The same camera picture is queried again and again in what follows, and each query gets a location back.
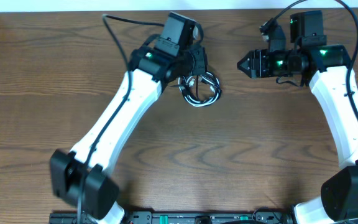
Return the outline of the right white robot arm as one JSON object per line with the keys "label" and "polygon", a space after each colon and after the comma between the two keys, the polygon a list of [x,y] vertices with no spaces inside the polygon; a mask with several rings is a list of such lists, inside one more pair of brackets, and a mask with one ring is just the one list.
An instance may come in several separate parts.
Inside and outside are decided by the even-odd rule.
{"label": "right white robot arm", "polygon": [[320,195],[292,209],[288,223],[358,221],[358,89],[350,56],[343,45],[329,45],[321,11],[292,14],[290,42],[276,19],[261,25],[267,49],[251,50],[237,63],[250,78],[301,76],[320,104],[336,145],[339,172]]}

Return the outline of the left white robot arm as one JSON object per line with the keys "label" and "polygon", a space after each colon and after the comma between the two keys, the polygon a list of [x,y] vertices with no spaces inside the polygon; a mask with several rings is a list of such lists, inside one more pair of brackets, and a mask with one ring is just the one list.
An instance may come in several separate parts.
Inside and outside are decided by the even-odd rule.
{"label": "left white robot arm", "polygon": [[171,12],[162,33],[124,57],[126,72],[112,101],[70,152],[50,158],[53,194],[77,208],[73,223],[120,223],[119,187],[111,180],[116,162],[144,113],[180,76],[207,71],[201,24]]}

